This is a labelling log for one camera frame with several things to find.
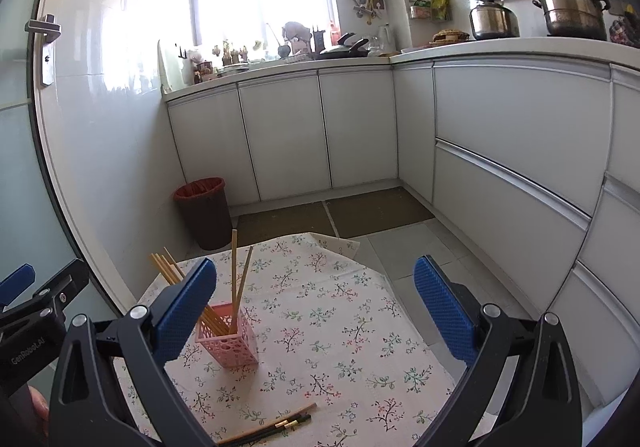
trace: trash can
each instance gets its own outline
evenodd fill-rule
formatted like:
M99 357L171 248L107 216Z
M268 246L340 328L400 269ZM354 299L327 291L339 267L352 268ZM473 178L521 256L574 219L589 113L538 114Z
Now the trash can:
M231 242L231 216L222 178L187 183L174 192L174 201L201 249L217 250Z

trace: human hand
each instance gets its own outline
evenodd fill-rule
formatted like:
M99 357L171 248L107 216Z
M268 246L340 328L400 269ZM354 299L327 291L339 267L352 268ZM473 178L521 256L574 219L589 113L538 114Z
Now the human hand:
M42 430L45 436L49 436L49 404L47 404L46 398L44 398L41 392L35 387L31 387L30 385L29 392L36 416L42 420Z

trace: white cabinet door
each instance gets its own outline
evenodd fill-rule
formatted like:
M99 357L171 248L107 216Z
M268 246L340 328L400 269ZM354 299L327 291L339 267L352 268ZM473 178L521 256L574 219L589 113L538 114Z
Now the white cabinet door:
M437 136L593 214L609 152L609 75L566 59L436 62Z
M616 297L580 262L551 311L559 316L580 383L592 403L622 393L640 367L640 327Z
M433 194L435 113L431 63L394 69L398 176L428 202Z
M366 67L320 72L334 188L398 176L391 69Z
M239 85L260 199L331 188L315 72Z
M546 309L567 276L588 220L551 192L438 141L433 206Z
M229 205L259 201L236 85L174 100L169 116L188 182L219 176Z
M640 321L640 194L607 178L580 260Z
M640 73L611 66L613 135L609 172L640 192Z

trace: door handle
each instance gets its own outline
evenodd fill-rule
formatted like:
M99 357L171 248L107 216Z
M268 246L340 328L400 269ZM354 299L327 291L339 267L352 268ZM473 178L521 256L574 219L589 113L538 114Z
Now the door handle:
M54 18L51 14L47 15L47 18L49 17ZM44 40L47 44L52 43L62 35L62 32L60 31L60 24L54 23L53 20L50 22L49 19L46 21L29 19L24 25L24 31L30 33L44 33Z
M47 13L44 20L29 19L24 25L24 31L28 33L42 33L44 37L40 40L40 53L42 60L40 62L40 82L46 87L53 84L54 67L53 67L53 41L55 41L62 31L60 24L57 24L55 16Z

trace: tablecloth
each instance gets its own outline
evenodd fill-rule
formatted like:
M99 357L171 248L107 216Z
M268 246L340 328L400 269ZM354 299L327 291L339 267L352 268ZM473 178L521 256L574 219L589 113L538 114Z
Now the tablecloth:
M312 420L273 445L410 447L454 381L424 344L386 278L353 260L358 243L295 234L254 245L242 311L259 364L223 369L194 341L165 369L207 433L220 440L315 401ZM238 249L238 275L248 247ZM207 256L218 272L212 303L230 299L230 252ZM197 261L181 263L188 271ZM166 286L158 276L141 303ZM140 429L155 432L124 363L116 366ZM491 427L485 416L478 432Z

